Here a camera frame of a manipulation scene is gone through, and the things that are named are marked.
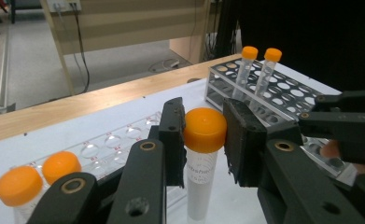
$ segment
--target centrifuge tube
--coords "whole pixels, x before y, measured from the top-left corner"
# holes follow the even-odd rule
[[[80,172],[82,167],[77,156],[69,151],[57,152],[48,157],[43,163],[42,173],[49,185],[59,178]]]
[[[255,95],[259,98],[263,98],[263,94],[267,91],[270,78],[273,75],[275,65],[280,61],[282,52],[279,49],[269,48],[264,53],[264,63],[260,71],[260,77],[255,88]],[[249,108],[255,113],[258,109],[259,103],[252,101]]]
[[[226,120],[211,108],[187,113],[184,130],[187,148],[188,223],[205,223],[217,163],[218,150],[225,143]]]
[[[0,178],[0,199],[28,220],[44,193],[39,172],[31,166],[14,168]]]
[[[241,64],[238,68],[238,74],[237,79],[235,79],[235,83],[237,84],[237,86],[245,89],[246,83],[248,82],[249,73],[251,72],[252,63],[258,57],[258,50],[254,47],[246,46],[243,48],[241,54]],[[232,92],[233,99],[244,101],[245,96],[246,95],[242,91],[234,88],[234,91]]]

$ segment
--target test tube rack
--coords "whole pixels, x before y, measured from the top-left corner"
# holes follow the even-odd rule
[[[259,107],[253,112],[266,128],[280,122],[298,120],[299,114],[310,111],[314,106],[315,98],[323,94],[274,70],[268,90],[262,98],[259,98],[255,95],[255,88],[263,64],[258,61],[253,62],[245,88],[235,83],[240,64],[241,59],[237,59],[209,68],[205,100],[221,111],[223,99],[231,98],[233,90],[238,89],[244,93],[244,103],[247,105],[251,102],[258,103]],[[348,167],[349,163],[337,158],[324,158],[319,154],[319,150],[328,142],[327,139],[303,137],[303,142],[304,152],[327,175],[337,178]]]
[[[77,155],[82,166],[82,172],[95,175],[97,180],[99,180],[123,167],[129,156],[131,146],[142,139],[146,139],[151,126],[159,125],[160,120],[161,112],[157,112],[60,151],[70,151]],[[24,164],[36,168],[42,176],[45,185],[47,185],[47,182],[42,174],[42,166],[49,156],[51,155]],[[186,197],[186,194],[185,189],[167,187],[167,207],[171,207]],[[23,220],[16,210],[14,215],[16,224],[25,223],[26,220]]]

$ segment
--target wire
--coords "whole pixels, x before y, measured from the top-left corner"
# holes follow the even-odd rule
[[[177,67],[180,65],[180,61],[178,59],[170,58],[163,60],[161,62],[153,63],[148,71],[153,73],[160,73],[164,71],[171,71],[174,69],[177,69]]]
[[[218,16],[219,16],[219,0],[216,0],[213,30],[212,32],[206,35],[204,43],[204,48],[205,48],[204,61],[212,60],[214,59],[215,56],[215,45],[217,43]]]
[[[75,46],[72,44],[72,37],[71,37],[71,34],[68,32],[68,29],[66,29],[66,26],[65,26],[65,22],[63,21],[63,16],[61,14],[61,6],[59,3],[55,3],[54,5],[54,8],[56,9],[58,15],[59,15],[59,18],[60,18],[60,21],[61,21],[61,24],[63,26],[63,29],[65,30],[66,32],[66,36],[68,38],[68,42],[69,44],[71,45],[71,48],[72,48],[72,51],[74,52],[74,59],[75,59],[75,63],[77,64],[77,68],[79,69],[79,73],[80,73],[80,77],[82,79],[82,83],[83,85],[85,85],[85,80],[83,78],[83,73],[82,73],[82,70],[80,68],[80,65],[79,63],[77,62],[77,55],[75,54],[76,50],[75,50]]]
[[[84,63],[84,66],[85,66],[86,72],[87,72],[87,82],[86,82],[86,86],[82,92],[82,93],[85,93],[85,92],[87,92],[87,90],[89,89],[89,86],[90,86],[90,72],[89,72],[89,68],[87,67],[87,64],[86,64],[86,57],[84,55],[82,35],[80,33],[79,17],[77,16],[77,4],[70,3],[69,6],[71,6],[72,10],[74,11],[75,20],[77,21],[77,34],[78,34],[78,38],[79,38],[80,54],[81,54],[82,61]]]

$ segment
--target white tube label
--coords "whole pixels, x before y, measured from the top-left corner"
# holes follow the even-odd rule
[[[218,152],[198,153],[187,150],[188,178],[196,184],[206,184],[214,177]]]

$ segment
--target orange cap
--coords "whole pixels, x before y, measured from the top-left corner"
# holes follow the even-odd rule
[[[185,117],[186,128],[183,132],[185,146],[200,153],[211,153],[225,144],[226,119],[211,108],[196,108]]]
[[[278,63],[281,60],[281,55],[281,50],[269,48],[266,50],[266,53],[264,53],[264,58],[266,60]]]
[[[258,57],[258,50],[251,46],[246,46],[243,48],[243,52],[241,53],[243,58],[255,60]]]
[[[30,202],[42,190],[43,181],[34,167],[20,166],[0,178],[0,199],[7,206]]]
[[[46,181],[52,185],[56,180],[73,172],[80,172],[82,167],[77,156],[68,151],[61,151],[51,155],[43,163],[42,173]]]

